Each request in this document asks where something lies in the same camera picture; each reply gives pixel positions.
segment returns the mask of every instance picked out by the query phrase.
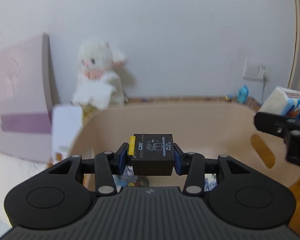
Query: black box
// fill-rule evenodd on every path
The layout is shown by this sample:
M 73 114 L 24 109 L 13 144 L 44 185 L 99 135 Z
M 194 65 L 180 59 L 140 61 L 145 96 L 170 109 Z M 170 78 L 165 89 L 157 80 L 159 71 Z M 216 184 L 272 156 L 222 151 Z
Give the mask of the black box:
M 135 134 L 134 175 L 170 176 L 174 166 L 172 134 Z

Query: beige plastic bin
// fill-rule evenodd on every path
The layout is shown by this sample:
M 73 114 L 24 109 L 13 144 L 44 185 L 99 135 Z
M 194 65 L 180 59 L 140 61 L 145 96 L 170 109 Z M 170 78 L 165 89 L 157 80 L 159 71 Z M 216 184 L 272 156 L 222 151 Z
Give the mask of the beige plastic bin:
M 281 138 L 261 133 L 253 125 L 255 112 L 237 103 L 182 102 L 142 103 L 112 108 L 94 114 L 73 144 L 71 155 L 93 158 L 94 153 L 117 151 L 135 133 L 172 133 L 184 152 L 194 151 L 206 158 L 230 155 L 240 162 L 289 187 L 300 176 L 300 168 L 285 161 L 286 147 Z M 258 134 L 275 156 L 269 169 L 250 143 Z M 180 186 L 186 175 L 151 176 L 151 186 Z M 85 186 L 94 190 L 93 176 Z

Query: pink board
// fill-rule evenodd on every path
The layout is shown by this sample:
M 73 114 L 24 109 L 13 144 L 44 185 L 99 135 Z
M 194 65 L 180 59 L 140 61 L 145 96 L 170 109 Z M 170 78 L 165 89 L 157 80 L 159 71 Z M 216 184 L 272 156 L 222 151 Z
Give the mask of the pink board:
M 0 51 L 0 151 L 34 161 L 51 156 L 49 38 Z

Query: yellow object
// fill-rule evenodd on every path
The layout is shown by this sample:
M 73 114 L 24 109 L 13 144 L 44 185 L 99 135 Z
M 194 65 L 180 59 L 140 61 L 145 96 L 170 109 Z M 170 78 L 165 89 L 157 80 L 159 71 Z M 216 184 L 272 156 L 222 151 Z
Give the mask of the yellow object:
M 134 155 L 134 144 L 135 144 L 135 141 L 136 141 L 136 137 L 135 136 L 131 136 L 130 137 L 130 145 L 129 145 L 129 152 L 128 154 L 129 155 Z

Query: plush toy ear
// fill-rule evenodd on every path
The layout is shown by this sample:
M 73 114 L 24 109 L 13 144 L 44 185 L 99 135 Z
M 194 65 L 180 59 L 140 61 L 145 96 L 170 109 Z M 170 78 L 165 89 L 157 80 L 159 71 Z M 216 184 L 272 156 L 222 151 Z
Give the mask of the plush toy ear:
M 115 68 L 123 67 L 127 62 L 127 57 L 119 50 L 112 50 L 112 59 Z

